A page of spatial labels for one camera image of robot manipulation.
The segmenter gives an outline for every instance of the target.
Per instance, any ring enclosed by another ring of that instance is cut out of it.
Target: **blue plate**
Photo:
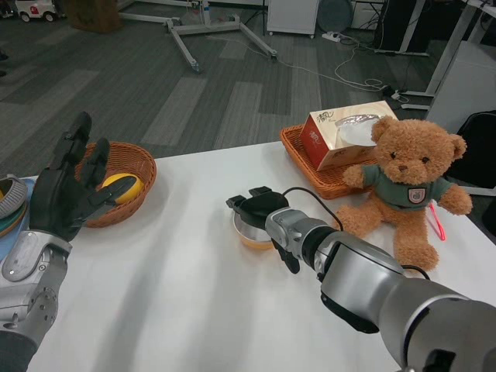
[[[30,178],[24,179],[23,181],[28,187],[28,195],[26,198],[28,207],[22,221],[11,232],[0,238],[0,260],[3,260],[14,247],[14,244],[16,244],[17,238],[19,237],[19,233],[28,229],[29,226],[29,201],[31,200],[31,195],[33,194],[35,181]]]

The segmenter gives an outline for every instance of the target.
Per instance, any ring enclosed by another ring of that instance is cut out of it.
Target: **brown teddy bear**
[[[358,208],[343,206],[337,212],[344,229],[364,237],[382,222],[396,226],[394,255],[402,265],[424,270],[436,267],[439,256],[427,240],[425,207],[432,199],[454,215],[472,209],[470,196],[441,176],[467,149],[462,137],[432,122],[398,121],[385,116],[372,128],[378,165],[353,165],[344,173],[352,188],[372,186]]]

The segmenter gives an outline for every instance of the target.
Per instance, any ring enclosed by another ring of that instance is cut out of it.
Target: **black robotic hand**
[[[84,162],[80,179],[76,166],[83,160],[91,131],[91,117],[82,112],[71,129],[62,134],[50,165],[36,181],[30,203],[29,228],[59,236],[70,242],[88,217],[106,212],[115,200],[134,184],[134,177],[124,177],[96,191],[105,177],[110,151],[108,140],[100,139]]]
[[[249,193],[252,198],[246,199],[242,195],[237,195],[230,198],[226,203],[230,208],[234,209],[234,212],[239,213],[245,223],[258,229],[265,230],[265,222],[270,213],[289,207],[288,200],[282,194],[272,191],[268,187],[254,188],[249,190]],[[298,259],[274,239],[272,239],[272,243],[289,271],[297,274],[300,271]]]

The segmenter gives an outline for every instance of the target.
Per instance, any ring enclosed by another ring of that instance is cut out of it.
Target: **wicker basket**
[[[343,172],[349,167],[344,165],[328,170],[317,171],[308,158],[300,133],[303,126],[292,126],[281,130],[281,140],[293,161],[298,165],[303,174],[312,183],[315,190],[324,199],[340,198],[350,194],[359,194],[368,191],[349,188],[343,181]],[[375,160],[368,160],[363,164],[375,164]]]
[[[95,143],[89,144],[84,159],[88,158],[94,149]],[[76,178],[79,178],[83,163],[84,161],[81,161],[76,167]],[[117,173],[135,174],[144,183],[143,190],[133,200],[118,205],[99,219],[87,221],[87,227],[115,225],[131,217],[142,205],[146,194],[152,188],[157,177],[157,166],[155,165],[155,160],[145,149],[131,143],[111,142],[105,179]]]

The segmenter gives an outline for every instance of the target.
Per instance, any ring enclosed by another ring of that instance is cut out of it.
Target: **gray carpet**
[[[198,14],[180,7],[139,3],[126,11],[199,22]],[[226,19],[231,12],[242,20],[253,14],[213,8],[212,19]],[[262,34],[261,17],[249,26]],[[203,70],[197,75],[158,23],[125,21],[119,31],[99,35],[72,29],[67,20],[2,19],[0,30],[0,46],[11,57],[0,63],[9,73],[0,80],[0,174],[39,173],[60,133],[83,110],[94,119],[92,140],[105,136],[168,157],[275,141],[282,128],[302,123],[309,111],[381,99],[378,93],[273,63],[240,43],[188,36],[185,43]],[[241,33],[215,37],[248,43]],[[328,76],[353,49],[319,35],[264,39],[286,64]],[[431,57],[412,59],[358,51],[340,73],[353,81],[376,78],[396,88],[425,90],[443,45],[431,43]],[[425,114],[398,109],[397,102],[391,106],[400,119]]]

